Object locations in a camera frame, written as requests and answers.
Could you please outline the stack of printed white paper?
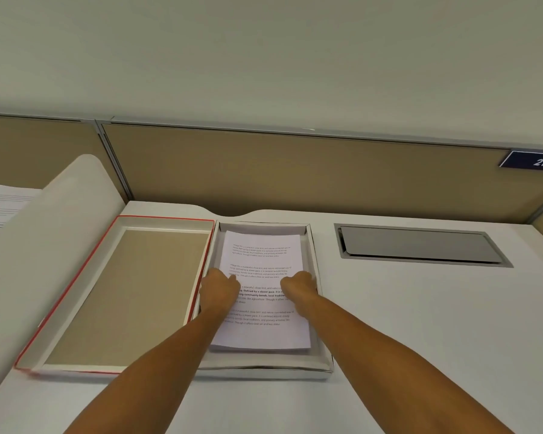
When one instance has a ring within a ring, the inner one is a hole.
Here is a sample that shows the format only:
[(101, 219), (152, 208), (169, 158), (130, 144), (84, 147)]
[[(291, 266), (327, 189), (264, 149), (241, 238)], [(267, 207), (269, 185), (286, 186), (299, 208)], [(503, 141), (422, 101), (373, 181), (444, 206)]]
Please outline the stack of printed white paper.
[(300, 235), (255, 235), (227, 231), (219, 263), (241, 289), (212, 345), (233, 350), (308, 350), (310, 326), (280, 282), (303, 271)]

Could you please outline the white curved side divider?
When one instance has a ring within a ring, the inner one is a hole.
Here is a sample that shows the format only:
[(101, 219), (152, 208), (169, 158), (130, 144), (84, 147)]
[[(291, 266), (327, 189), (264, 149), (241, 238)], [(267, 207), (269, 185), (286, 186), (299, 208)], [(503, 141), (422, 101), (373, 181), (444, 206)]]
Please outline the white curved side divider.
[(83, 154), (0, 229), (0, 384), (124, 207), (102, 162)]

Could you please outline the beige desk partition panel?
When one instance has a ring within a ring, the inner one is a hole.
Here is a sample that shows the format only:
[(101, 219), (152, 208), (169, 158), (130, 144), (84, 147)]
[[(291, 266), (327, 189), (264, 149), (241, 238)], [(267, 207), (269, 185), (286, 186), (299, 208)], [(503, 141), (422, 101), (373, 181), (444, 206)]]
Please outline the beige desk partition panel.
[(114, 184), (118, 183), (93, 125), (0, 117), (0, 184), (43, 189), (82, 154), (97, 157)]
[(521, 223), (543, 171), (499, 167), (506, 150), (104, 124), (137, 201)]

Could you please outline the printed white document sheets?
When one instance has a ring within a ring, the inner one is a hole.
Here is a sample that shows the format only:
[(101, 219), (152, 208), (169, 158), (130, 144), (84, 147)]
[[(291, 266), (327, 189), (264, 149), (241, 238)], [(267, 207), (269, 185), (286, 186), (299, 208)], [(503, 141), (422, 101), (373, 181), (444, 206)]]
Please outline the printed white document sheets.
[(41, 192), (41, 189), (0, 184), (0, 229)]

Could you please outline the dark blue number sign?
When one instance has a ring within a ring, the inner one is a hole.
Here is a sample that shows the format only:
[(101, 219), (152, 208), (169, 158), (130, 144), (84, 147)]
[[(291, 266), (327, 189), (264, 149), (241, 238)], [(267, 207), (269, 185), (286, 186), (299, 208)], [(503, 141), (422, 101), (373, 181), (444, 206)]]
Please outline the dark blue number sign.
[(543, 151), (510, 150), (499, 167), (543, 171)]

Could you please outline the person's left forearm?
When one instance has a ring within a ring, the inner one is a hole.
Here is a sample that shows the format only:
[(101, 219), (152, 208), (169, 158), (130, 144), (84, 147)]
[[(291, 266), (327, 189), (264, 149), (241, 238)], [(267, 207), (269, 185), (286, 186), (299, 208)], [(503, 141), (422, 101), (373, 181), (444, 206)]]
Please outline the person's left forearm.
[(64, 434), (165, 434), (229, 310), (203, 306), (197, 318), (118, 375)]

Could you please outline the person's right hand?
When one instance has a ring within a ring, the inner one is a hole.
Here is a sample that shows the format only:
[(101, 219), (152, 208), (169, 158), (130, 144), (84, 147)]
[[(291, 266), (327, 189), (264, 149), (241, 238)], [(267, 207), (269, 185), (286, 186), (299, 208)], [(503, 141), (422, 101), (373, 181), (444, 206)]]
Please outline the person's right hand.
[(287, 299), (293, 302), (297, 313), (308, 319), (310, 308), (319, 298), (317, 283), (314, 279), (314, 291), (282, 291)]

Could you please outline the white cardboard box tray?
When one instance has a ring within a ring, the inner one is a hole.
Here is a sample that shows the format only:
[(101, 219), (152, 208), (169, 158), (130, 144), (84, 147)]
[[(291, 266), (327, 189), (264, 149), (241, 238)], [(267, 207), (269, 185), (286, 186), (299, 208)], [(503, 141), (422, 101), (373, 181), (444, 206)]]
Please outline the white cardboard box tray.
[[(318, 293), (322, 293), (311, 225), (218, 220), (210, 240), (203, 275), (210, 268), (219, 269), (224, 233), (227, 231), (255, 235), (300, 235), (303, 271), (311, 273), (316, 280)], [(333, 357), (316, 330), (311, 324), (309, 326), (311, 348), (308, 350), (233, 350), (216, 347), (211, 343), (197, 376), (209, 379), (327, 379), (333, 372)]]

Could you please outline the red-edged cardboard box lid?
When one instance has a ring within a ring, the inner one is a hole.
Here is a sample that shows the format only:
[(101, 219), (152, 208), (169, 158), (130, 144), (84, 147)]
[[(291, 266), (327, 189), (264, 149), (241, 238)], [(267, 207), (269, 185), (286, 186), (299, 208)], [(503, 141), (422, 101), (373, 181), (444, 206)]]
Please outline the red-edged cardboard box lid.
[(113, 377), (194, 316), (215, 220), (119, 215), (15, 361)]

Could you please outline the person's left hand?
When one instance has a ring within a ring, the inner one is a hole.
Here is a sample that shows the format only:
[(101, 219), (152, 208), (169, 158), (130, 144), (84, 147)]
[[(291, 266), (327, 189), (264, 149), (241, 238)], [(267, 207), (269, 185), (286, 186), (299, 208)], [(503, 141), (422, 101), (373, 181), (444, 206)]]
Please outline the person's left hand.
[(230, 289), (228, 277), (217, 268), (210, 268), (200, 286), (200, 308), (203, 313), (213, 313), (224, 319), (232, 309), (240, 289)]

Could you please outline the person's right forearm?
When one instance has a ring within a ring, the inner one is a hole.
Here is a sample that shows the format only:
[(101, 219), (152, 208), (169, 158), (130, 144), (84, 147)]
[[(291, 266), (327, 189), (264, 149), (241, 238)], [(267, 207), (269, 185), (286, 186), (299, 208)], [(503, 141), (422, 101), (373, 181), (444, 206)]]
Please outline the person's right forearm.
[(385, 434), (514, 434), (425, 358), (309, 293), (295, 302)]

